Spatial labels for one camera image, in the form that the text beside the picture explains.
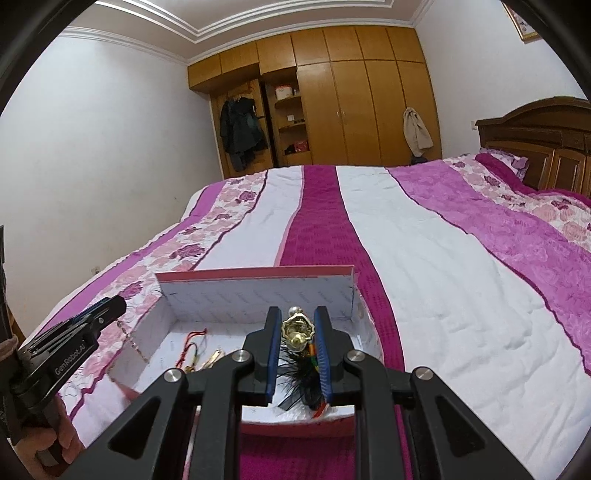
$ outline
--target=black coat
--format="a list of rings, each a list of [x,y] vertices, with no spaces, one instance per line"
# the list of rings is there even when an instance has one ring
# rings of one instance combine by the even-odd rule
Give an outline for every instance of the black coat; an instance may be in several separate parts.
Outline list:
[[[222,107],[220,135],[223,149],[230,154],[236,171],[243,171],[254,160],[255,152],[267,147],[254,106],[253,99],[241,97],[238,100],[226,100]]]

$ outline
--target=white wall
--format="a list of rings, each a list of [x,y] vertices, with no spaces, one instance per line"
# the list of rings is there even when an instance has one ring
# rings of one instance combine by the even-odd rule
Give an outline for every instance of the white wall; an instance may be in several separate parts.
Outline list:
[[[186,67],[56,39],[0,116],[8,303],[25,334],[220,178],[209,101]]]
[[[544,40],[524,44],[499,0],[434,0],[417,25],[444,157],[477,151],[470,122],[557,95],[585,98]]]

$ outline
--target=human hand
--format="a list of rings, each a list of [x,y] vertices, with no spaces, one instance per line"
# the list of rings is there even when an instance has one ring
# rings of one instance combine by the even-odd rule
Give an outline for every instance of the human hand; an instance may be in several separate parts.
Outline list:
[[[55,475],[58,472],[55,469],[43,467],[35,456],[37,452],[46,450],[53,445],[56,439],[62,446],[61,455],[67,464],[72,463],[84,449],[72,421],[68,418],[66,406],[59,396],[56,396],[56,403],[60,412],[60,425],[57,433],[53,429],[25,427],[22,430],[22,439],[14,447],[21,462],[34,480],[52,480],[56,478]]]

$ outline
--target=picture frame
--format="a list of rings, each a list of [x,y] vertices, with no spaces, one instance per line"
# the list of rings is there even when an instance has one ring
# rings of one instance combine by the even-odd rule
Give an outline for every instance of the picture frame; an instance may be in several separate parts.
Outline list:
[[[505,7],[507,14],[519,32],[519,36],[521,37],[523,43],[529,43],[542,38],[540,34],[536,32],[533,27],[529,25],[529,23],[527,23],[523,18],[521,18],[521,16],[517,14],[512,8],[506,6],[504,3],[503,7]]]

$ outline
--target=beige towel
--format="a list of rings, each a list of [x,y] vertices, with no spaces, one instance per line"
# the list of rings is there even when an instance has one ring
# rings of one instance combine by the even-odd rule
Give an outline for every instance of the beige towel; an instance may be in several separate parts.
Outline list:
[[[421,157],[423,150],[433,146],[429,130],[414,108],[404,111],[404,136],[415,157]]]

